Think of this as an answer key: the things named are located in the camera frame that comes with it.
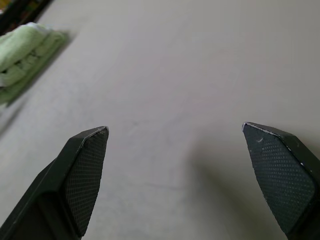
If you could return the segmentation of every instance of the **dark background object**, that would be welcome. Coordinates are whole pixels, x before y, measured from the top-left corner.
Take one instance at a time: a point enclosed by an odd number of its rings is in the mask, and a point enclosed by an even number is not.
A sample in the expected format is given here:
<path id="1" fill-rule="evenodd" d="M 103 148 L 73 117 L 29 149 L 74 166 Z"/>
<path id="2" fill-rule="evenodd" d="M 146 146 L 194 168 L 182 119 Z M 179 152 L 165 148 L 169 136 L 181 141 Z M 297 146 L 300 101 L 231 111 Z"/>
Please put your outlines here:
<path id="1" fill-rule="evenodd" d="M 243 133 L 265 200 L 289 240 L 320 239 L 320 161 L 294 135 L 246 122 Z"/>
<path id="2" fill-rule="evenodd" d="M 16 0 L 3 14 L 0 14 L 0 36 L 10 32 L 20 25 L 33 22 L 51 0 Z"/>
<path id="3" fill-rule="evenodd" d="M 108 136 L 102 126 L 70 138 L 6 219 L 0 239 L 81 239 L 98 196 Z"/>

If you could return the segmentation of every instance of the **beige surface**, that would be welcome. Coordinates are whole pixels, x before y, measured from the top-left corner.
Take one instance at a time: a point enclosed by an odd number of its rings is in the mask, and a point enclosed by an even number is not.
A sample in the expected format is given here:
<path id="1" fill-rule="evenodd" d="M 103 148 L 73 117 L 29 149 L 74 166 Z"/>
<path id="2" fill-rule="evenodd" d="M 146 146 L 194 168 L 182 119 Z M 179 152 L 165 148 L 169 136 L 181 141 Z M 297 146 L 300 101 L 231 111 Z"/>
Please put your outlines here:
<path id="1" fill-rule="evenodd" d="M 284 240 L 244 121 L 320 146 L 320 1 L 55 0 L 71 43 L 0 140 L 0 221 L 78 132 L 108 125 L 85 240 Z M 210 164 L 213 181 L 191 162 Z"/>

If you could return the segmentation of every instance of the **light green cloth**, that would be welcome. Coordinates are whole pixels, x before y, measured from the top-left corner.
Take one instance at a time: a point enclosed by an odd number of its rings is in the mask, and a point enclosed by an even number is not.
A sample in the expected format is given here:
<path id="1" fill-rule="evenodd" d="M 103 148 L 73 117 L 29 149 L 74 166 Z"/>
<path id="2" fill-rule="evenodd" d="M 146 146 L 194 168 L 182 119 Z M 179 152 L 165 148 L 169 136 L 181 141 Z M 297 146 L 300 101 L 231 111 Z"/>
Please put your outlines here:
<path id="1" fill-rule="evenodd" d="M 0 88 L 0 105 L 4 103 L 11 104 L 20 96 L 29 86 L 33 78 L 45 66 L 54 53 L 63 45 L 66 37 L 64 34 L 52 31 L 43 43 L 34 50 L 38 52 L 38 59 L 32 56 L 25 57 L 21 61 L 22 69 L 27 70 L 27 74 L 14 85 Z"/>
<path id="2" fill-rule="evenodd" d="M 21 25 L 0 36 L 0 73 L 25 58 L 48 36 L 44 26 L 35 23 L 33 26 Z"/>

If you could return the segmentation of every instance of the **textured rubber pad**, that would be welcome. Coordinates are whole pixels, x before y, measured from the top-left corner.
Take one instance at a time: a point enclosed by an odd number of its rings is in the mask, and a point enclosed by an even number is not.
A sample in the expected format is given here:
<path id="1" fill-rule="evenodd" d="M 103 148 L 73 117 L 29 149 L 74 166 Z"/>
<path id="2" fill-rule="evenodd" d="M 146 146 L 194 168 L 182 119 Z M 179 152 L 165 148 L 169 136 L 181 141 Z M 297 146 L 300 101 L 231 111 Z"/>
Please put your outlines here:
<path id="1" fill-rule="evenodd" d="M 314 182 L 278 136 L 250 125 L 243 133 L 264 198 L 288 234 L 314 197 Z"/>
<path id="2" fill-rule="evenodd" d="M 65 183 L 64 195 L 79 237 L 85 235 L 100 188 L 107 130 L 84 142 Z"/>

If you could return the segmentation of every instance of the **folded towel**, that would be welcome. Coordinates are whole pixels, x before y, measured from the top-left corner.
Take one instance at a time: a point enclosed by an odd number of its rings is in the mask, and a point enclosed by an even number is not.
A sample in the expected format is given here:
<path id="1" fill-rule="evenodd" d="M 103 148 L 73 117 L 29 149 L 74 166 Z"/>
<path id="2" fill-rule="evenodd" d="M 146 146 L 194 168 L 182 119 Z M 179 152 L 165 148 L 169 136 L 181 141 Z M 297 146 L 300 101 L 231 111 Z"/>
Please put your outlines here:
<path id="1" fill-rule="evenodd" d="M 21 61 L 21 69 L 25 70 L 27 74 L 17 83 L 0 88 L 0 105 L 4 103 L 11 104 L 20 96 L 26 90 L 34 76 L 41 71 L 48 60 L 59 47 L 63 45 L 65 40 L 65 35 L 60 32 L 52 31 L 49 33 L 41 45 L 34 49 L 35 53 L 28 55 Z"/>
<path id="2" fill-rule="evenodd" d="M 28 23 L 0 36 L 0 73 L 25 58 L 49 33 L 44 26 Z"/>

